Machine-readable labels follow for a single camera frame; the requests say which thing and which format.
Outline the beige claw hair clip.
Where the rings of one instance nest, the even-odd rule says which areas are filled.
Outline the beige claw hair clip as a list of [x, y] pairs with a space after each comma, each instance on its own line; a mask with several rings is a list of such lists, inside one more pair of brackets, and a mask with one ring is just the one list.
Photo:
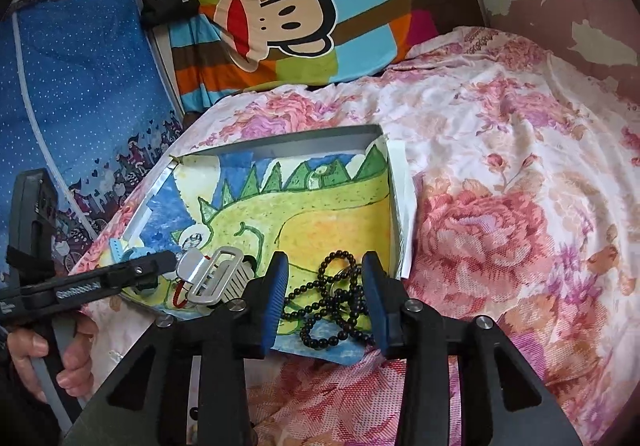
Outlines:
[[237, 247], [218, 247], [209, 257], [191, 249], [179, 259], [176, 273], [188, 287], [189, 303], [214, 306], [239, 299], [255, 278], [256, 267], [256, 259]]

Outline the blue bicycle print curtain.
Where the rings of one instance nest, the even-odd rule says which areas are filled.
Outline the blue bicycle print curtain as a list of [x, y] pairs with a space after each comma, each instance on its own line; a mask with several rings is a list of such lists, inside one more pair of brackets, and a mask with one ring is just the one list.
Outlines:
[[1, 210], [19, 173], [45, 169], [65, 270], [181, 133], [140, 2], [13, 0], [2, 16]]

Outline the grey cardboard tray box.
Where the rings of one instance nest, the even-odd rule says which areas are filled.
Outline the grey cardboard tray box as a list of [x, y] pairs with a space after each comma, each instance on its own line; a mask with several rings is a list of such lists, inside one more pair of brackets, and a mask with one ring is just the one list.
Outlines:
[[314, 281], [343, 276], [368, 252], [390, 276], [407, 278], [414, 215], [405, 146], [381, 127], [272, 136], [173, 158], [99, 262], [174, 253], [175, 270], [126, 296], [188, 320], [238, 297], [283, 252], [288, 314], [273, 347], [311, 356], [302, 332], [320, 308]]

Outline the colourful dinosaur drawing paper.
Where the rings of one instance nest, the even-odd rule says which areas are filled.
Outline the colourful dinosaur drawing paper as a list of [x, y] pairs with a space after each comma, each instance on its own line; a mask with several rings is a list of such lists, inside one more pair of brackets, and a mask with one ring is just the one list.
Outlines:
[[118, 239], [176, 256], [198, 249], [209, 257], [218, 247], [237, 247], [256, 259], [257, 276], [273, 252], [284, 252], [288, 302], [274, 349], [352, 366], [366, 352], [357, 340], [313, 350], [300, 335], [321, 308], [313, 283], [330, 253], [360, 259], [375, 251], [384, 266], [393, 265], [392, 200], [383, 138], [252, 143], [173, 159]]

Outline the floral pink bedspread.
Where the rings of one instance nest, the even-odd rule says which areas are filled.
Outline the floral pink bedspread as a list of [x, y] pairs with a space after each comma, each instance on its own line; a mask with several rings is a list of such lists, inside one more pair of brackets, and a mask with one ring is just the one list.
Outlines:
[[[310, 90], [283, 85], [220, 100], [160, 157], [77, 263], [102, 266], [164, 165], [244, 141], [376, 125], [405, 146], [416, 193], [410, 297], [454, 319], [486, 315], [556, 398], [580, 440], [600, 445], [639, 385], [639, 108], [530, 40], [457, 28], [379, 76]], [[304, 323], [341, 366], [274, 350], [247, 367], [263, 445], [390, 445], [406, 364], [371, 342], [361, 299]]]

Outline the black hanging bag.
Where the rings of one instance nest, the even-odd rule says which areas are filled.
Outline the black hanging bag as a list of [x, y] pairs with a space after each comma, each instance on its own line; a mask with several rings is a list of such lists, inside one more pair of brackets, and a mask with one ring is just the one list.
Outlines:
[[198, 15], [200, 7], [198, 0], [142, 0], [141, 26], [151, 31], [161, 25], [189, 20]]

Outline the striped monkey blanket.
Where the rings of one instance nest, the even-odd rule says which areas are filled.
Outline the striped monkey blanket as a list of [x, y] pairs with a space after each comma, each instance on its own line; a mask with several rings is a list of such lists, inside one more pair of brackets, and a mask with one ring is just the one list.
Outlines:
[[378, 73], [434, 38], [426, 0], [198, 0], [169, 39], [182, 109], [283, 84]]

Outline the dark wooden headboard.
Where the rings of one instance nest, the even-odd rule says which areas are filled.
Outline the dark wooden headboard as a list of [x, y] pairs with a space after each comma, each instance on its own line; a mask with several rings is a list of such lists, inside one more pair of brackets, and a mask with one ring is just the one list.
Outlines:
[[478, 0], [426, 0], [426, 4], [439, 34], [450, 33], [460, 26], [486, 25]]

